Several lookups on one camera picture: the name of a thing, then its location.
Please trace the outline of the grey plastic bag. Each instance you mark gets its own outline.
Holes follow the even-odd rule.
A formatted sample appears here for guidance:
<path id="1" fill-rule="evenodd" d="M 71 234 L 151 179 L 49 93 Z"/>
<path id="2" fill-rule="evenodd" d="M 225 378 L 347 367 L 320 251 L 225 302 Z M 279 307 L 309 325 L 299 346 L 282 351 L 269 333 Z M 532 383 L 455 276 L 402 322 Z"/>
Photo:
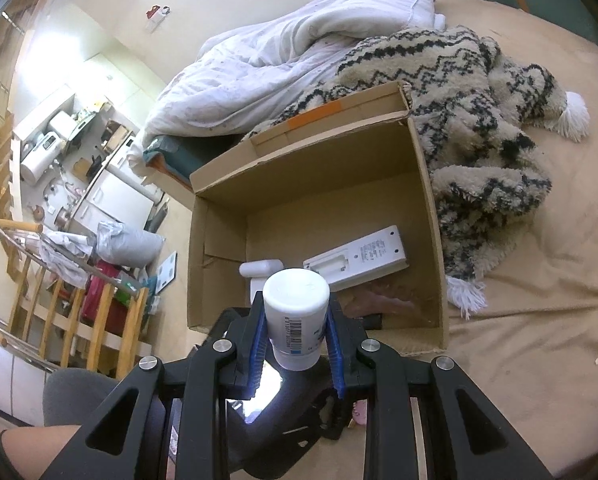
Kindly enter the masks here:
<path id="1" fill-rule="evenodd" d="M 144 268 L 159 256 L 163 243 L 162 236 L 123 223 L 98 223 L 96 252 L 104 261 L 116 266 Z"/>

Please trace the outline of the white earbuds case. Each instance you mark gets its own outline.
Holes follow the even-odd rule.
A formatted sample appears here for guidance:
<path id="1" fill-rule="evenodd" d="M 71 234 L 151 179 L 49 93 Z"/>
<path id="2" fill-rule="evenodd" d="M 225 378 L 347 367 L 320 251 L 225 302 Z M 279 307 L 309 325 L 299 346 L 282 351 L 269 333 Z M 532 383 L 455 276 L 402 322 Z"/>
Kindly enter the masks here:
<path id="1" fill-rule="evenodd" d="M 239 266 L 239 274 L 249 281 L 249 300 L 251 304 L 255 302 L 257 293 L 261 292 L 267 279 L 284 268 L 284 263 L 278 259 L 247 261 Z"/>

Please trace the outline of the white bathroom scale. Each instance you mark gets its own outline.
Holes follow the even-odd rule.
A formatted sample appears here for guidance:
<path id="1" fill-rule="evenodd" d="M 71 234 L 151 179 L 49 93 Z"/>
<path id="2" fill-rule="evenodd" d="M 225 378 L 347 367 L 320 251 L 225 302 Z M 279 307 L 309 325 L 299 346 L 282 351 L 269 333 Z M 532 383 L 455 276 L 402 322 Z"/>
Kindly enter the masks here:
<path id="1" fill-rule="evenodd" d="M 173 252 L 159 264 L 156 271 L 155 294 L 159 295 L 177 275 L 177 252 Z"/>

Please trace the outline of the red white wall hook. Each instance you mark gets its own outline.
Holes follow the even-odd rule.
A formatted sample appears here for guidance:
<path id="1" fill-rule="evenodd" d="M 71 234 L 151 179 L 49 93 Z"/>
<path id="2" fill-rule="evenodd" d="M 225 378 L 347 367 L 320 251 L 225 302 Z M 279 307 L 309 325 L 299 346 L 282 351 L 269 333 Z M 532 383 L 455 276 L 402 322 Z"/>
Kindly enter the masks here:
<path id="1" fill-rule="evenodd" d="M 146 29 L 151 32 L 155 30 L 165 18 L 170 14 L 170 6 L 153 6 L 149 11 L 146 12 L 147 23 Z"/>

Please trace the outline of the black red lighter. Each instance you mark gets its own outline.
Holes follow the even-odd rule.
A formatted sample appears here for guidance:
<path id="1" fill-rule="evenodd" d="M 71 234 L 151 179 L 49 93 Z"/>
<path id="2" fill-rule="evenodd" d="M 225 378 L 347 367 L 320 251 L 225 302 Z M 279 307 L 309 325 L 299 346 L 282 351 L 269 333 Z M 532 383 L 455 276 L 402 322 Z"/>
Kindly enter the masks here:
<path id="1" fill-rule="evenodd" d="M 383 315 L 381 313 L 369 314 L 361 318 L 364 330 L 381 330 L 383 328 Z"/>

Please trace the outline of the white blue-label tube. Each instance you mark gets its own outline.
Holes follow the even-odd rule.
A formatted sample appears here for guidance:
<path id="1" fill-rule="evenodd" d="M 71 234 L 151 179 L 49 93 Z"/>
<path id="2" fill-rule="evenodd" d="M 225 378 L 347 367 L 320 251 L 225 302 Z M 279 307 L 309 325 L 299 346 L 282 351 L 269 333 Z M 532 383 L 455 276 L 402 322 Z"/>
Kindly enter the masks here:
<path id="1" fill-rule="evenodd" d="M 285 269 L 265 281 L 267 336 L 284 370 L 303 372 L 320 359 L 330 296 L 325 278 L 307 269 Z"/>

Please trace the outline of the pink heart-shaped case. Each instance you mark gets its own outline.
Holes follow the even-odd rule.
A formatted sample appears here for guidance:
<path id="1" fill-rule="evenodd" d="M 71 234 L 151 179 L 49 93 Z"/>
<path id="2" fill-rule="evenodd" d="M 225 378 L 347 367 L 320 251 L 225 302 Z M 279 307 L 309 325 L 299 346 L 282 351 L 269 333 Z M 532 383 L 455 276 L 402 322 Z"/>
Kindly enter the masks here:
<path id="1" fill-rule="evenodd" d="M 367 425 L 367 401 L 358 400 L 352 405 L 352 422 L 355 425 L 366 426 Z"/>

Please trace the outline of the white kitchen appliance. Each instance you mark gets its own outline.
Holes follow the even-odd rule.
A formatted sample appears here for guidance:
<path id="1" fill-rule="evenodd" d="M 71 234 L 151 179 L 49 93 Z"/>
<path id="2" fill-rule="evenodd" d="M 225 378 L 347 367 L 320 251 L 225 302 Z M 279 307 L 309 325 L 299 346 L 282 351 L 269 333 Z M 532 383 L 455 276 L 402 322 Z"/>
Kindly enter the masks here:
<path id="1" fill-rule="evenodd" d="M 53 160 L 63 153 L 66 141 L 54 131 L 44 133 L 20 164 L 22 180 L 36 185 Z"/>

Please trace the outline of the white remote control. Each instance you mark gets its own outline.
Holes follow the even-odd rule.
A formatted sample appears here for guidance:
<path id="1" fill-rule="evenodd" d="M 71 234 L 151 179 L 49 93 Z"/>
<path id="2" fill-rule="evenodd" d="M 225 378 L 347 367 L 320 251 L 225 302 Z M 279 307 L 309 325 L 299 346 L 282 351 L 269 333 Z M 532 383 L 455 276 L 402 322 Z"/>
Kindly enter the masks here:
<path id="1" fill-rule="evenodd" d="M 305 269 L 327 281 L 332 292 L 384 278 L 408 266 L 396 226 L 387 226 L 303 262 Z"/>

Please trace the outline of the brown cardboard box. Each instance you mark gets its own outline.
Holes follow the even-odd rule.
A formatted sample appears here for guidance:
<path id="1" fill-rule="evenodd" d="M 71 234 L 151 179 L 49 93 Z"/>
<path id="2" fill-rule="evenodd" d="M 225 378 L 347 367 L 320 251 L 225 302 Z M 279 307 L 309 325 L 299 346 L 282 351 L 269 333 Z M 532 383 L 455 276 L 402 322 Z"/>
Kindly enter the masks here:
<path id="1" fill-rule="evenodd" d="M 241 142 L 247 164 L 196 191 L 187 322 L 209 328 L 249 305 L 243 262 L 308 258 L 387 226 L 409 266 L 378 278 L 412 289 L 427 323 L 383 315 L 375 337 L 406 356 L 444 349 L 448 313 L 439 226 L 407 84 L 389 82 L 290 118 Z"/>

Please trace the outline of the white duvet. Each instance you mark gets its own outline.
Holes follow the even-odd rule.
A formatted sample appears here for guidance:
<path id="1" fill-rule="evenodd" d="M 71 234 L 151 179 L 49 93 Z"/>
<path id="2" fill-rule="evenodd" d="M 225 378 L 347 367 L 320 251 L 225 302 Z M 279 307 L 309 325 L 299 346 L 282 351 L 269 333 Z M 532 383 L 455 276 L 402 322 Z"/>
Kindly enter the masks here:
<path id="1" fill-rule="evenodd" d="M 222 32 L 158 96 L 142 143 L 247 133 L 333 76 L 359 41 L 444 25 L 435 0 L 313 0 L 275 20 Z"/>

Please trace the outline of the wooden stair railing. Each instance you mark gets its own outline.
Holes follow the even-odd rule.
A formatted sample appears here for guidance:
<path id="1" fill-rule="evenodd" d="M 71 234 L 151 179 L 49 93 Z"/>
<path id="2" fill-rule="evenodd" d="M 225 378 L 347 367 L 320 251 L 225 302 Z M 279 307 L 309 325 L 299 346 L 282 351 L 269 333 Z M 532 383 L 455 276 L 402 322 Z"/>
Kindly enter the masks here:
<path id="1" fill-rule="evenodd" d="M 92 238 L 0 218 L 0 344 L 49 367 L 116 378 L 151 352 L 148 290 L 95 260 Z"/>

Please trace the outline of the teal orange-edged mattress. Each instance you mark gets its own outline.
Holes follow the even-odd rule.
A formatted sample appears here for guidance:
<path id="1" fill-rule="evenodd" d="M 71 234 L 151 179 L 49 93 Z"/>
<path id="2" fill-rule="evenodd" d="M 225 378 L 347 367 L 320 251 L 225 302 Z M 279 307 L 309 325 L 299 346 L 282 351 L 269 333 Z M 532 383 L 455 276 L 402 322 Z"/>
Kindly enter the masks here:
<path id="1" fill-rule="evenodd" d="M 242 134 L 229 136 L 155 136 L 140 161 L 150 183 L 187 208 L 195 192 L 249 162 L 251 148 L 235 148 Z"/>

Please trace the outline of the beige black patterned blanket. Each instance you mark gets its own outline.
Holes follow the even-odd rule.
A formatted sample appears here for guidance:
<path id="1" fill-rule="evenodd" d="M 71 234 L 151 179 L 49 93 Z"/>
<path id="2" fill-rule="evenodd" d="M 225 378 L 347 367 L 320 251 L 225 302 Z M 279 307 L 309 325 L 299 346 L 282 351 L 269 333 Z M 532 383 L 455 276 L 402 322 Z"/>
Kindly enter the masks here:
<path id="1" fill-rule="evenodd" d="M 350 94 L 410 87 L 442 242 L 448 301 L 469 318 L 486 306 L 483 278 L 518 245 L 552 181 L 524 132 L 537 126 L 580 142 L 590 113 L 540 64 L 521 64 L 465 26 L 410 28 L 362 40 L 333 76 L 306 88 L 252 136 Z"/>

